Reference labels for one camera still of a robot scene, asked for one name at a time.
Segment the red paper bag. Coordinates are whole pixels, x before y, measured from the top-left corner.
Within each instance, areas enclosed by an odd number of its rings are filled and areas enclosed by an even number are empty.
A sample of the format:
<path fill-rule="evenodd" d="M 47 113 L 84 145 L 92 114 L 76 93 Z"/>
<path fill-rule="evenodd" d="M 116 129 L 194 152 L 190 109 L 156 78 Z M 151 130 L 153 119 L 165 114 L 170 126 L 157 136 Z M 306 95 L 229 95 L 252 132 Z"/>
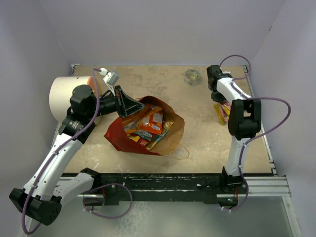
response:
<path fill-rule="evenodd" d="M 185 121 L 153 96 L 140 99 L 145 108 L 111 123 L 104 137 L 120 152 L 163 156 L 181 145 Z"/>

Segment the colourful candy bag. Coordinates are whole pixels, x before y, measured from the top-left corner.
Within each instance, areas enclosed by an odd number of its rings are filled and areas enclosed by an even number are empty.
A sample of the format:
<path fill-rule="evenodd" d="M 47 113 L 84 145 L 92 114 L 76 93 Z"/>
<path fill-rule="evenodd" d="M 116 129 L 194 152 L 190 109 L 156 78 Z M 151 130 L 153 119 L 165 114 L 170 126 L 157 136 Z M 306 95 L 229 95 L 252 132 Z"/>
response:
<path fill-rule="evenodd" d="M 215 112 L 219 118 L 219 122 L 222 125 L 226 125 L 229 120 L 231 105 L 229 102 L 214 104 Z"/>

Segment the orange kettle chips bag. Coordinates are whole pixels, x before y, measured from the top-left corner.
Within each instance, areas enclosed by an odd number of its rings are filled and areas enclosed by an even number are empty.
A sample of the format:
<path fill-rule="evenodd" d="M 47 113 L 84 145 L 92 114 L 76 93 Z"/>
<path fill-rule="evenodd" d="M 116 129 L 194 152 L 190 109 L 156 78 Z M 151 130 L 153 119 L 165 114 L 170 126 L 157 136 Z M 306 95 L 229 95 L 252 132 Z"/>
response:
<path fill-rule="evenodd" d="M 125 117 L 122 120 L 123 125 L 130 124 L 132 122 L 137 121 L 138 119 L 143 119 L 147 116 L 150 116 L 151 114 L 154 114 L 156 112 L 162 111 L 162 107 L 156 106 L 156 105 L 150 105 L 145 104 L 145 108 L 136 112 L 135 114 L 132 114 L 130 116 Z"/>

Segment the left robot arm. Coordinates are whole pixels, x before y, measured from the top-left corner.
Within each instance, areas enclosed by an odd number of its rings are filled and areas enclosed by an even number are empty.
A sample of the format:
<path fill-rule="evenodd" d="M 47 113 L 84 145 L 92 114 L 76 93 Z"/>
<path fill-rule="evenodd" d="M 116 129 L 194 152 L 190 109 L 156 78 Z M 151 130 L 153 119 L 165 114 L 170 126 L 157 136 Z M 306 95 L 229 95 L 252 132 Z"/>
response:
<path fill-rule="evenodd" d="M 89 85 L 77 86 L 70 98 L 67 116 L 58 130 L 55 143 L 44 162 L 22 189 L 14 188 L 9 198 L 24 217 L 43 225 L 52 224 L 63 206 L 77 195 L 101 190 L 100 173 L 85 168 L 64 185 L 58 181 L 70 160 L 87 141 L 95 128 L 95 118 L 118 113 L 125 118 L 144 109 L 145 105 L 127 96 L 120 86 L 97 97 Z"/>

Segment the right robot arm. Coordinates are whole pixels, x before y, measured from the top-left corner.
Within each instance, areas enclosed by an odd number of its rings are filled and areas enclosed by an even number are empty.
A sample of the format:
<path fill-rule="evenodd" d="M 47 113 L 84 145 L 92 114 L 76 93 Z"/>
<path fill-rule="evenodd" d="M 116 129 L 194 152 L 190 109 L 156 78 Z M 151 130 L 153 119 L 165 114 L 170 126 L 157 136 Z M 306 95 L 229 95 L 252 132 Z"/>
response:
<path fill-rule="evenodd" d="M 231 106 L 227 125 L 232 142 L 219 182 L 223 192 L 231 193 L 245 185 L 243 174 L 248 144 L 261 131 L 261 100 L 246 94 L 219 65 L 211 65 L 206 71 L 211 99 Z"/>

